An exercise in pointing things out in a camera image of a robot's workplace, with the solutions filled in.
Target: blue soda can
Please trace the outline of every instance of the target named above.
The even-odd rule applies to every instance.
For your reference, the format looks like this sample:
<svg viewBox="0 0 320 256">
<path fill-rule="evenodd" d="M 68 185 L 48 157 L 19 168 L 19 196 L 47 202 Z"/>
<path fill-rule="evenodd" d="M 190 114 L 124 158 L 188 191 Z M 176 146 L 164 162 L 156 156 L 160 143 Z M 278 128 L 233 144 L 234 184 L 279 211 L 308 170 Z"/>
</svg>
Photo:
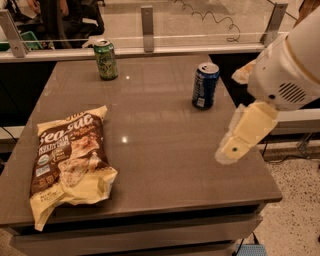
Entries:
<svg viewBox="0 0 320 256">
<path fill-rule="evenodd" d="M 212 107 L 219 79 L 219 67 L 211 62 L 201 63 L 194 79 L 192 104 L 200 110 Z"/>
</svg>

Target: green soda can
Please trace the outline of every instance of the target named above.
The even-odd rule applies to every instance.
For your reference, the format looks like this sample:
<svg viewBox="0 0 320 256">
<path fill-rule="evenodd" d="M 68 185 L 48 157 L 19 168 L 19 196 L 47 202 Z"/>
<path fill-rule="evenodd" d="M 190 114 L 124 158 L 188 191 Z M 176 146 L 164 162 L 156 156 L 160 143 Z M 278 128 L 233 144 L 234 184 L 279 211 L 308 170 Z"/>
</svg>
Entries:
<svg viewBox="0 0 320 256">
<path fill-rule="evenodd" d="M 113 44 L 108 40 L 98 41 L 94 44 L 93 50 L 101 79 L 117 78 L 118 70 Z"/>
</svg>

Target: soda can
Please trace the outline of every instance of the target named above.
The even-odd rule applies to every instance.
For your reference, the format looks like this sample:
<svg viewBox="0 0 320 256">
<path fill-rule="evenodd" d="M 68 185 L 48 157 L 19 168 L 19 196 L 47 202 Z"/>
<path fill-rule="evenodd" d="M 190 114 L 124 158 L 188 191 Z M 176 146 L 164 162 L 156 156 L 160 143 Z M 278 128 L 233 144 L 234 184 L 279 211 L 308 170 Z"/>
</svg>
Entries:
<svg viewBox="0 0 320 256">
<path fill-rule="evenodd" d="M 101 79 L 117 78 L 118 70 L 113 44 L 108 40 L 98 41 L 93 45 L 93 50 Z"/>
<path fill-rule="evenodd" d="M 211 62 L 201 63 L 196 71 L 192 104 L 200 110 L 207 110 L 214 102 L 214 92 L 219 79 L 219 67 Z"/>
</svg>

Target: glass partition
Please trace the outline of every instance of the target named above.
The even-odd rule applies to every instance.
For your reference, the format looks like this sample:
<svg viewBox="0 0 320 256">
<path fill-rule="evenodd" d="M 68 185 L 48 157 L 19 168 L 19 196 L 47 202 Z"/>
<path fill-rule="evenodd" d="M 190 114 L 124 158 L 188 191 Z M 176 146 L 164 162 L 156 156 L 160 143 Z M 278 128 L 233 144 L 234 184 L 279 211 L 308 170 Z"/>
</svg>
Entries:
<svg viewBox="0 0 320 256">
<path fill-rule="evenodd" d="M 260 43 L 274 8 L 269 0 L 0 1 L 31 51 L 83 49 L 101 38 L 109 39 L 118 50 L 143 49 L 142 6 L 153 10 L 155 50 L 216 45 L 241 48 Z M 285 14 L 280 31 L 291 30 L 295 21 L 294 15 Z M 8 50 L 1 30 L 0 42 L 0 51 Z"/>
</svg>

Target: counter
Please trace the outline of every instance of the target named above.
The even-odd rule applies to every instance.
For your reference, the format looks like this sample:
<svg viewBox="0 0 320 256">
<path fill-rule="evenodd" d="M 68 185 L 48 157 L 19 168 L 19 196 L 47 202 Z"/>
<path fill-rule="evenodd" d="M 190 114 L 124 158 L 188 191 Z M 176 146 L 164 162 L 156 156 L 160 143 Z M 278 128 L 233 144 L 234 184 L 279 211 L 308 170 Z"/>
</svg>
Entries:
<svg viewBox="0 0 320 256">
<path fill-rule="evenodd" d="M 58 62 L 0 176 L 0 227 L 14 234 L 12 245 L 30 255 L 61 248 L 64 255 L 230 255 L 230 245 L 262 221 L 263 207 L 282 196 L 257 149 L 233 165 L 215 161 L 235 107 L 221 80 L 210 110 L 192 106 L 195 71 L 205 61 L 209 56 L 119 59 L 113 81 L 99 78 L 93 60 Z M 104 147 L 119 171 L 111 198 L 62 205 L 42 233 L 34 231 L 37 123 L 101 105 L 109 110 Z"/>
</svg>

